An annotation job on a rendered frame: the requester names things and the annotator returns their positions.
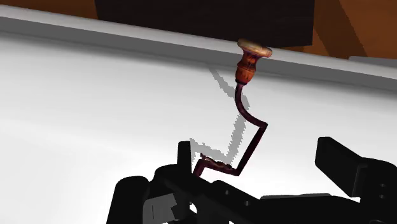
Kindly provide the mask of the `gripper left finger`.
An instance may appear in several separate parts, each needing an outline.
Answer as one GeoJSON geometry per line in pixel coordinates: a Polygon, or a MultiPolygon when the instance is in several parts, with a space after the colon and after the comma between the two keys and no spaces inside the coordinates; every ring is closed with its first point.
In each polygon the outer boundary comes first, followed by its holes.
{"type": "Polygon", "coordinates": [[[200,176],[218,162],[200,155],[190,164],[191,143],[178,143],[176,164],[156,169],[150,181],[130,176],[117,182],[106,224],[217,224],[218,201],[213,184],[200,176]]]}

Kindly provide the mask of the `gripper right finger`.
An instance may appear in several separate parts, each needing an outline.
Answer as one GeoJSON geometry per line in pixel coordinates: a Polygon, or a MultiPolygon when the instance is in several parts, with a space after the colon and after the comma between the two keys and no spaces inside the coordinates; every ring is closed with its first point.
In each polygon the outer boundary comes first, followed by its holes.
{"type": "Polygon", "coordinates": [[[349,197],[366,224],[397,224],[397,166],[366,158],[331,137],[317,140],[315,165],[349,197]]]}

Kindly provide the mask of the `brown hand brace drill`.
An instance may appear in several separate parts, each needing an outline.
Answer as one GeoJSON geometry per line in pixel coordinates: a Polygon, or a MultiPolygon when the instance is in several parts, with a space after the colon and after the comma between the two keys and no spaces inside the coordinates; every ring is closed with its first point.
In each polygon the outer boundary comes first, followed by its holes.
{"type": "Polygon", "coordinates": [[[239,39],[237,42],[238,47],[243,51],[243,55],[235,72],[235,105],[240,113],[249,123],[258,127],[256,134],[251,140],[249,146],[244,152],[237,168],[233,168],[231,165],[225,164],[220,161],[215,161],[210,157],[205,156],[203,153],[200,154],[193,174],[200,177],[205,168],[209,168],[215,171],[219,171],[225,174],[239,176],[242,170],[245,168],[248,160],[255,151],[258,143],[260,142],[264,132],[266,131],[268,124],[263,122],[254,116],[252,116],[243,106],[242,103],[242,89],[246,86],[253,78],[256,71],[256,63],[260,58],[269,58],[272,55],[272,50],[261,44],[252,42],[246,39],[239,39]]]}

